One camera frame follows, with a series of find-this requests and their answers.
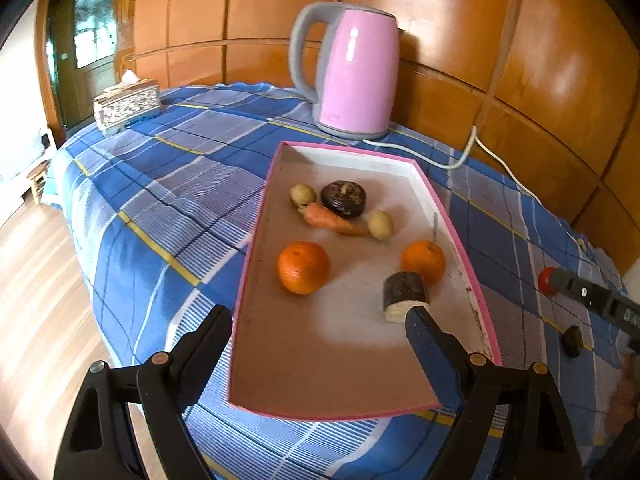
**dark round eggplant slice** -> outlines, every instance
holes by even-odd
[[[336,180],[322,188],[322,205],[342,218],[356,218],[364,211],[367,193],[364,188],[349,180]]]
[[[385,319],[390,323],[404,323],[406,314],[414,306],[429,307],[429,293],[422,276],[408,270],[396,272],[385,280],[382,297]]]

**blue plaid bedspread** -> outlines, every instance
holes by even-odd
[[[44,190],[44,202],[60,207],[68,222],[117,365],[170,349],[214,304],[235,305],[264,179],[281,140],[346,143],[316,129],[310,105],[297,94],[269,84],[175,88],[162,102],[158,117],[112,137],[95,125],[81,130],[57,152]],[[460,156],[400,126],[384,141],[445,164]],[[504,365],[548,364],[582,459],[592,460],[602,452],[626,340],[577,303],[543,296],[536,277],[543,267],[563,266],[623,288],[611,260],[583,236],[569,236],[564,221],[486,165],[470,159],[444,171],[418,163],[468,251]],[[580,326],[586,348],[575,360],[559,344],[572,324]],[[421,479],[453,421],[444,410],[336,423],[242,412],[225,401],[229,352],[228,346],[200,402],[184,413],[219,478]],[[490,470],[505,416],[495,413],[476,479]]]

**orange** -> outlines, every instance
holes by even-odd
[[[331,261],[326,251],[313,242],[293,242],[278,257],[278,275],[284,287],[306,296],[329,281]]]
[[[444,276],[447,263],[442,249],[428,240],[418,240],[402,251],[400,268],[422,275],[424,283],[433,285]]]

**red knob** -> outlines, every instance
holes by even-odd
[[[556,296],[558,294],[558,291],[549,283],[549,278],[554,270],[556,270],[555,267],[545,267],[538,276],[538,290],[545,296]]]

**small potato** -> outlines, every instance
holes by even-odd
[[[394,233],[394,223],[391,216],[384,211],[372,211],[367,218],[369,234],[376,240],[386,242]]]
[[[316,201],[316,192],[307,184],[296,184],[289,190],[291,203],[299,207]]]

